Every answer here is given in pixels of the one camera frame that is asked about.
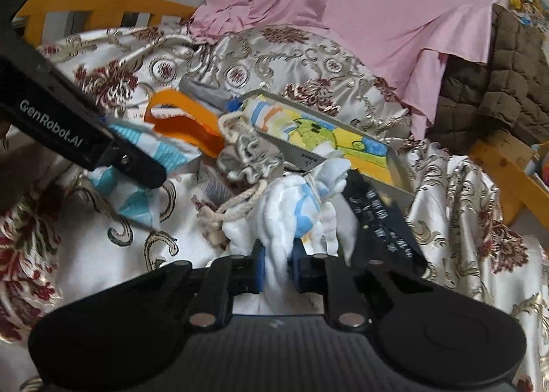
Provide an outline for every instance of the quilted jacket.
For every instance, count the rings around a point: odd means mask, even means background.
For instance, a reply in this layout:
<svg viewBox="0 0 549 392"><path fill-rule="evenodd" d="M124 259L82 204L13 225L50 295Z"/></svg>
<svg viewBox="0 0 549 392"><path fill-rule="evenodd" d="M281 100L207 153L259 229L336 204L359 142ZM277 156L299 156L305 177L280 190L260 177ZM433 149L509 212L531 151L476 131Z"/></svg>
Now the quilted jacket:
<svg viewBox="0 0 549 392"><path fill-rule="evenodd" d="M467 154L478 138L501 128L528 145L549 140L544 39L538 28L494 5L488 64L448 57L427 137L454 154Z"/></svg>

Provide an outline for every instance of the wooden crib rail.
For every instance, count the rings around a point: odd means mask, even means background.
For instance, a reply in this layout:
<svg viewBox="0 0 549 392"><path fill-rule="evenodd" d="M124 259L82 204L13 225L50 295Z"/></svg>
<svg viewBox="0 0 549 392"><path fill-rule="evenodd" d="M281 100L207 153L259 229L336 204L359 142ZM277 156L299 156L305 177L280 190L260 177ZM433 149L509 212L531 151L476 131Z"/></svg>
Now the wooden crib rail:
<svg viewBox="0 0 549 392"><path fill-rule="evenodd" d="M163 16L190 18L196 8L169 0L28 0L17 13L26 17L24 39L30 45L42 43L46 14L53 12L91 12L84 31L119 27L124 13L150 14L147 25L157 25Z"/></svg>

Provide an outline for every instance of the blue and white striped cloth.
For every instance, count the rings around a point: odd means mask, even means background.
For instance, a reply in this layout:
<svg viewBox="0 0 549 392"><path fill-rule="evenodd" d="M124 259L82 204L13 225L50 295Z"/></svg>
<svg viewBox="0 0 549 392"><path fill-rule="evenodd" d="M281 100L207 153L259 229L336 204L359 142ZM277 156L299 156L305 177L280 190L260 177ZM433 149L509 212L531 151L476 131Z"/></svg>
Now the blue and white striped cloth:
<svg viewBox="0 0 549 392"><path fill-rule="evenodd" d="M115 123L113 132L126 138L166 168L166 174L180 173L191 161L200 156L200 150L181 140L155 134L133 123ZM157 229L160 225L160 193L145 189L113 166L99 167L88 174L97 192L123 217Z"/></svg>

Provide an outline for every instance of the bed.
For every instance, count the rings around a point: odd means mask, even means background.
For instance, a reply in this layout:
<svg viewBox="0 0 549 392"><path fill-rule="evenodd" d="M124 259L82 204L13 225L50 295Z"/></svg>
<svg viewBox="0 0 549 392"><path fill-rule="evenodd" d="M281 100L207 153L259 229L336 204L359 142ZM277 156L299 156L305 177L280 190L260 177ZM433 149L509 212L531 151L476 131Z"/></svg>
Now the bed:
<svg viewBox="0 0 549 392"><path fill-rule="evenodd" d="M260 86L385 140L416 191L405 213L429 261L424 277L513 316L528 338L516 385L521 391L549 387L549 262L539 242L502 223L499 190L477 165L410 138L409 112L391 87L339 43L287 25L210 43L194 38L183 20L89 31L38 50L97 104L131 121L143 121L150 96L163 88L184 88L215 108ZM30 168L29 159L38 164ZM79 168L13 128L2 139L0 162L10 171L2 187L17 199L0 218L3 392L39 384L24 343L53 307L164 263L186 259L201 267L221 254L196 219L211 203L196 174L166 181L155 210L160 227L147 229L113 213ZM262 309L256 297L242 297L235 311Z"/></svg>

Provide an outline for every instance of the pink sheet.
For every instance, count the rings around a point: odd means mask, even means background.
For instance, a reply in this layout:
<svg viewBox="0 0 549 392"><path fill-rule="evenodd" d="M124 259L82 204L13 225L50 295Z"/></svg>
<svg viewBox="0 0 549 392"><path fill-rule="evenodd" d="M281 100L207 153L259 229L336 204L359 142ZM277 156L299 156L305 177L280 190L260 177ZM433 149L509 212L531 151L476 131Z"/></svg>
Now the pink sheet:
<svg viewBox="0 0 549 392"><path fill-rule="evenodd" d="M217 39L253 26L289 24L334 39L396 87L414 109L413 132L421 138L436 113L445 69L440 54L486 62L497 1L206 0L191 33Z"/></svg>

